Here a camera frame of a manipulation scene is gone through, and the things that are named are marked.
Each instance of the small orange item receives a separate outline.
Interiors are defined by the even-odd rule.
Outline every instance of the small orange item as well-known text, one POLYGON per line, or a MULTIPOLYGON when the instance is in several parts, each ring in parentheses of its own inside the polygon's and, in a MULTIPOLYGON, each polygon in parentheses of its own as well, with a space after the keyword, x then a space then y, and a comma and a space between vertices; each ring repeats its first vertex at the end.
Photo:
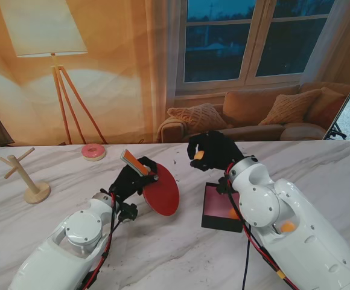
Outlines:
POLYGON ((198 151, 195 156, 194 156, 194 159, 198 159, 198 160, 201 160, 203 158, 205 154, 205 151, 198 151))
POLYGON ((284 272, 282 272, 281 270, 278 270, 276 273, 278 277, 280 277, 283 280, 285 279, 286 275, 284 274, 284 272))
POLYGON ((234 208, 232 208, 230 211, 229 211, 229 218, 231 219, 239 219, 237 214, 235 213, 235 210, 234 208))
POLYGON ((296 229, 296 225, 292 223, 291 221, 288 221, 284 223, 281 227, 281 232, 282 233, 290 233, 296 229))

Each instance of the floor lamp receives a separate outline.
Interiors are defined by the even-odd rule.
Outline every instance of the floor lamp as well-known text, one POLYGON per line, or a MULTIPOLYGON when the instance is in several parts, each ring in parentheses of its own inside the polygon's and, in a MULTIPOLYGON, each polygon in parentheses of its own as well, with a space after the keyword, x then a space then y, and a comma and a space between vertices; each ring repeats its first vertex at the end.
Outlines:
POLYGON ((72 144, 69 126, 66 120, 62 93, 72 114, 78 133, 84 144, 85 138, 69 100, 63 82, 63 76, 71 87, 77 101, 96 128, 104 144, 106 140, 101 134, 95 120, 91 116, 78 94, 68 72, 57 61, 57 56, 87 53, 86 46, 74 22, 65 0, 0 0, 0 8, 4 17, 13 48, 18 57, 51 57, 52 74, 60 103, 62 119, 68 143, 72 144))

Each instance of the wooden stand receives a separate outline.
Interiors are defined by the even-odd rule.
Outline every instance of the wooden stand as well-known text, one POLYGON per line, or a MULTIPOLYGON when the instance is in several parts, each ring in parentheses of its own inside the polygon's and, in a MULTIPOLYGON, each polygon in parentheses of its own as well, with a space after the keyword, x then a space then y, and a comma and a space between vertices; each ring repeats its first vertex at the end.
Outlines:
POLYGON ((53 73, 53 77, 54 77, 54 84, 56 85, 57 96, 59 98, 60 109, 61 109, 61 114, 62 114, 62 120, 64 121, 65 132, 66 132, 66 136, 68 137, 69 144, 72 144, 72 140, 71 140, 71 135, 69 133, 68 122, 66 121, 65 109, 64 109, 62 96, 61 96, 60 86, 62 88, 62 92, 64 94, 66 103, 68 104, 69 110, 71 111, 74 123, 75 123, 75 125, 77 127, 77 130, 78 130, 78 133, 80 134, 80 137, 83 140, 83 143, 86 144, 86 142, 85 142, 85 138, 83 136, 83 133, 81 132, 81 128, 80 128, 80 125, 79 125, 78 120, 76 118, 76 115, 74 114, 74 110, 73 110, 71 101, 69 100, 68 93, 66 92, 66 88, 65 88, 64 82, 62 80, 62 76, 61 76, 60 71, 62 71, 62 74, 64 75, 66 81, 68 82, 69 86, 71 87, 71 89, 72 89, 74 95, 76 96, 78 102, 80 103, 81 107, 83 107, 85 113, 88 115, 88 117, 91 120, 93 126, 95 126, 96 131, 99 134, 100 138, 102 139, 103 143, 104 144, 108 144, 107 141, 104 139, 103 135, 101 134, 100 129, 98 128, 98 126, 97 126, 95 120, 93 119, 91 113, 88 111, 88 109, 86 108, 86 106, 85 106, 84 102, 82 101, 80 95, 78 94, 75 86, 72 83, 71 78, 68 75, 68 72, 65 70, 65 68, 62 65, 59 65, 57 63, 56 55, 54 53, 52 53, 51 55, 52 55, 52 59, 53 59, 53 62, 54 62, 54 66, 52 66, 52 73, 53 73))
POLYGON ((34 183, 31 178, 29 177, 28 173, 25 171, 25 169, 22 167, 22 165, 19 163, 22 159, 24 159, 26 156, 28 156, 31 152, 34 151, 34 148, 31 148, 26 153, 24 153, 21 157, 18 159, 14 155, 9 155, 7 157, 8 160, 5 158, 0 157, 0 160, 8 164, 12 167, 12 169, 4 176, 5 179, 7 179, 11 174, 13 174, 15 171, 19 173, 21 178, 26 182, 28 185, 28 188, 25 191, 25 201, 28 204, 38 204, 42 201, 44 201, 50 194, 50 186, 49 184, 45 182, 39 182, 34 183))

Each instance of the table tennis paddle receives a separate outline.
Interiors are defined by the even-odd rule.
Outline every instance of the table tennis paddle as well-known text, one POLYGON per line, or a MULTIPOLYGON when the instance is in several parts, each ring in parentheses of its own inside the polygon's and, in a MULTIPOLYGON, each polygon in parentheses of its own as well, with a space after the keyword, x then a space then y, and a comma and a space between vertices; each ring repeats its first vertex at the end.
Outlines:
POLYGON ((141 164, 127 149, 120 159, 131 166, 140 176, 156 174, 158 181, 143 188, 143 196, 149 206, 163 216, 171 216, 179 206, 179 189, 172 174, 161 164, 157 164, 157 173, 141 164))

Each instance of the lamp shade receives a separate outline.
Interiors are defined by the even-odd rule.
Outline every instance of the lamp shade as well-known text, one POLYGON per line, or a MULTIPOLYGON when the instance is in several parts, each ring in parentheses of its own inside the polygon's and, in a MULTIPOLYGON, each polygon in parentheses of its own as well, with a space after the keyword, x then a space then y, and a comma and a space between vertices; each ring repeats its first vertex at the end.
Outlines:
POLYGON ((18 57, 87 53, 65 0, 0 0, 18 57))

